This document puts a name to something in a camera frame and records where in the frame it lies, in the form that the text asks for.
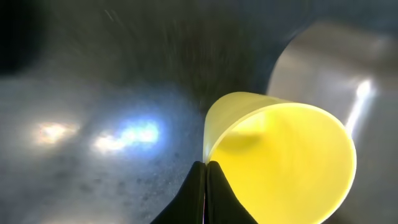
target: dark surface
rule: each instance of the dark surface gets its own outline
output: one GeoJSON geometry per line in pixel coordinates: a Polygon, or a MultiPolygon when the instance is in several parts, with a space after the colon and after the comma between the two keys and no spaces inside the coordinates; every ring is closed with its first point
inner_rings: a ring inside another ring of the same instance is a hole
{"type": "Polygon", "coordinates": [[[201,160],[210,105],[264,93],[279,54],[315,18],[398,34],[393,1],[2,2],[4,224],[149,223],[201,160]],[[157,142],[92,146],[103,130],[147,120],[157,142]],[[37,145],[43,122],[79,129],[37,145]]]}

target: yellow cup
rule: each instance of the yellow cup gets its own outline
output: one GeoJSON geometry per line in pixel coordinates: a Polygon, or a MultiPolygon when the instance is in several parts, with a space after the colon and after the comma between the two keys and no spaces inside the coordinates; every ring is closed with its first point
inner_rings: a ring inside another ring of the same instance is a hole
{"type": "Polygon", "coordinates": [[[258,223],[321,223],[354,180],[351,136],[315,106],[230,93],[209,110],[203,160],[217,161],[258,223]]]}

